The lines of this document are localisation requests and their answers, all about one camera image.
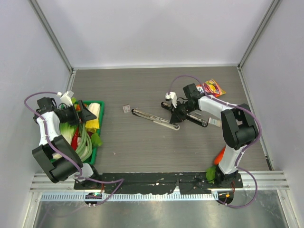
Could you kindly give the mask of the red white staple box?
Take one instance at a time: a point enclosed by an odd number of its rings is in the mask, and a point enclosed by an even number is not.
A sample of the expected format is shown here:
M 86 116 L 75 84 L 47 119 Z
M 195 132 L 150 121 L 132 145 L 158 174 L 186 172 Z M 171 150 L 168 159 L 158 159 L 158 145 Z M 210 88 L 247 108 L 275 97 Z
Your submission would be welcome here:
M 130 108 L 130 105 L 129 105 L 129 104 L 123 106 L 123 112 L 124 112 L 124 113 L 128 113 L 128 112 L 130 112 L 130 111 L 131 111 L 131 108 Z

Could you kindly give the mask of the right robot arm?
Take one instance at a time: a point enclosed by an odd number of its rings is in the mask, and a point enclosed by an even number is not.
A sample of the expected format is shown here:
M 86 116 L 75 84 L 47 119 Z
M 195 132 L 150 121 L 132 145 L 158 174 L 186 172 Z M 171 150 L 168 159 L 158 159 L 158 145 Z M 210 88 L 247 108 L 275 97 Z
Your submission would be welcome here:
M 215 165 L 214 183 L 228 186 L 239 170 L 239 162 L 249 146 L 260 137 L 261 126 L 247 104 L 230 104 L 203 91 L 195 84 L 183 88 L 186 101 L 178 101 L 175 92 L 167 92 L 165 99 L 171 101 L 172 124 L 181 123 L 193 111 L 207 112 L 221 121 L 223 139 L 226 143 L 222 159 Z

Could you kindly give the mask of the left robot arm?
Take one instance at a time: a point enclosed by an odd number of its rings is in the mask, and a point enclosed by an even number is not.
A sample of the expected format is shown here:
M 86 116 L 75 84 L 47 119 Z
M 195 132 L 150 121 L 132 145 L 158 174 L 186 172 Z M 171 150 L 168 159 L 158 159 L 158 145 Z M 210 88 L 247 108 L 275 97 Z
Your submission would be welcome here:
M 59 124 L 84 124 L 96 115 L 84 107 L 81 100 L 79 112 L 72 104 L 57 109 L 53 100 L 43 97 L 37 100 L 39 109 L 30 109 L 35 114 L 34 121 L 40 127 L 41 136 L 39 147 L 32 151 L 33 157 L 53 183 L 72 177 L 84 188 L 95 190 L 101 186 L 99 173 L 93 165 L 83 164 L 80 156 L 59 132 Z

